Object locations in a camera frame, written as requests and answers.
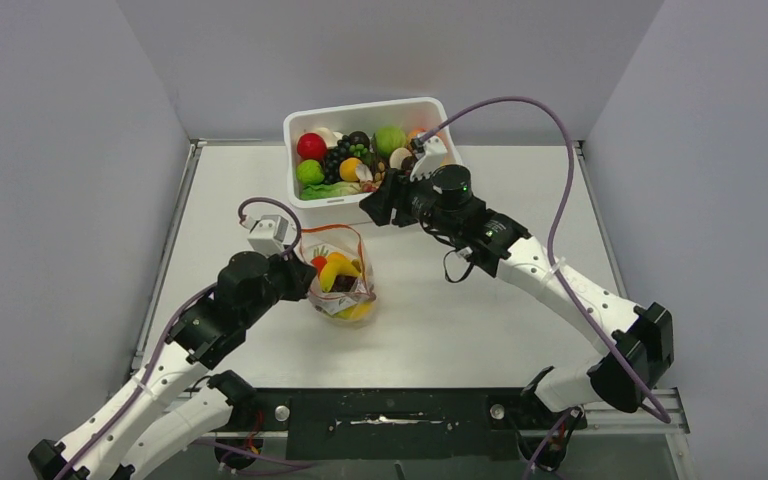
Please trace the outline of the toy carrot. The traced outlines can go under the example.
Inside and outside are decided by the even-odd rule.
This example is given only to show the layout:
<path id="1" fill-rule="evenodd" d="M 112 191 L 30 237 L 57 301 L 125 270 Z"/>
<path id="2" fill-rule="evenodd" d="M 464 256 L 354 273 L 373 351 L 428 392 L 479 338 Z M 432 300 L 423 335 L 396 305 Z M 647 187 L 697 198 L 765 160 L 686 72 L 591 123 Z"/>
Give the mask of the toy carrot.
<path id="1" fill-rule="evenodd" d="M 311 264 L 316 268 L 317 274 L 320 274 L 327 265 L 330 253 L 330 249 L 325 244 L 318 245 L 313 249 Z"/>

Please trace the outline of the single yellow toy banana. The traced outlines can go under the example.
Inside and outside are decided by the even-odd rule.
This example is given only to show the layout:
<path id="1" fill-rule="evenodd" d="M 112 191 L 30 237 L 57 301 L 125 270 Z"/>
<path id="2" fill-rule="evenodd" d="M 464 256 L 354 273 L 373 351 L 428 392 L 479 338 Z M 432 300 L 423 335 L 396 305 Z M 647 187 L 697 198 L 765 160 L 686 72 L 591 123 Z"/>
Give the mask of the single yellow toy banana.
<path id="1" fill-rule="evenodd" d="M 320 289 L 324 293 L 336 293 L 331 292 L 331 287 L 337 275 L 356 276 L 359 280 L 361 277 L 359 266 L 360 263 L 358 260 L 352 261 L 345 257 L 329 256 L 327 265 L 322 272 L 318 274 Z"/>

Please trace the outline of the clear orange-zip bag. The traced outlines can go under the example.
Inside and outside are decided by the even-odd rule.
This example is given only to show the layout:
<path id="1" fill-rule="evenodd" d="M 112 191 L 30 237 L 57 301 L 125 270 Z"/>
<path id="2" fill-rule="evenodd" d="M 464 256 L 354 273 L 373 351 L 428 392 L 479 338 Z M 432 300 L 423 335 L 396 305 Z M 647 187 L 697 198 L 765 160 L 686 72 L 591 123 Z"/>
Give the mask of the clear orange-zip bag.
<path id="1" fill-rule="evenodd" d="M 358 229 L 345 224 L 304 229 L 298 253 L 316 270 L 308 293 L 316 312 L 346 326 L 372 319 L 378 297 L 368 249 Z"/>

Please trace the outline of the dark purple toy grapes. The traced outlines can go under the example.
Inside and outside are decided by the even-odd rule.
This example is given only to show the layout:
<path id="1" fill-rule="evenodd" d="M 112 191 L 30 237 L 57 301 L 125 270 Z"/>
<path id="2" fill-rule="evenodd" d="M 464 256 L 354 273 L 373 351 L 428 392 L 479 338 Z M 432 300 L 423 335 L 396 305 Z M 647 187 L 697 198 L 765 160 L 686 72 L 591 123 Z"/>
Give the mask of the dark purple toy grapes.
<path id="1" fill-rule="evenodd" d="M 331 287 L 331 292 L 349 293 L 356 288 L 358 278 L 350 275 L 337 275 Z"/>

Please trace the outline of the yellow toy banana bunch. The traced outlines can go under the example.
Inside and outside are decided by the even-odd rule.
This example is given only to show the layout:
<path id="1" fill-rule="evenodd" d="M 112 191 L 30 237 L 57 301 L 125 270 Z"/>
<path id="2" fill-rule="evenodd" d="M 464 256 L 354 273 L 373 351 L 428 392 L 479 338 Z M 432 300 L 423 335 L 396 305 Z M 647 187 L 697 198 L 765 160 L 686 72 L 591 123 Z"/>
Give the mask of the yellow toy banana bunch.
<path id="1" fill-rule="evenodd" d="M 354 323 L 367 320 L 376 307 L 375 301 L 360 302 L 335 314 L 337 320 Z"/>

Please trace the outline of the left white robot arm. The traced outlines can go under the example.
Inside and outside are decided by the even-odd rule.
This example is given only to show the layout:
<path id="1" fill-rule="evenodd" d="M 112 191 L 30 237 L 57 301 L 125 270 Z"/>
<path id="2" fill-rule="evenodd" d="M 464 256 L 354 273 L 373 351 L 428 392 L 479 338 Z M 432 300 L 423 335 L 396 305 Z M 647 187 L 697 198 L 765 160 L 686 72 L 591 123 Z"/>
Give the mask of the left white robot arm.
<path id="1" fill-rule="evenodd" d="M 306 298 L 315 267 L 295 254 L 234 255 L 173 315 L 148 362 L 86 422 L 28 454 L 39 479 L 144 479 L 250 405 L 254 388 L 215 373 L 281 301 Z"/>

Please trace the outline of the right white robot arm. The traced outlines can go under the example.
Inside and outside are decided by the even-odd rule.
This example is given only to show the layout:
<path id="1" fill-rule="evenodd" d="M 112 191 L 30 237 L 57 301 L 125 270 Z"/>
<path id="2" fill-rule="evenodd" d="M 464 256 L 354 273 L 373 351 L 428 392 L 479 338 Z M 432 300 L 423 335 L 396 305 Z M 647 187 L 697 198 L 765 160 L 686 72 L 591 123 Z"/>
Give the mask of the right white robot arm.
<path id="1" fill-rule="evenodd" d="M 416 181 L 390 170 L 359 206 L 378 226 L 417 224 L 441 238 L 470 267 L 528 293 L 593 346 L 593 359 L 546 367 L 527 386 L 522 411 L 532 425 L 548 426 L 563 410 L 599 401 L 621 412 L 658 413 L 647 396 L 674 360 L 671 313 L 618 297 L 550 254 L 473 194 L 467 168 L 445 165 Z"/>

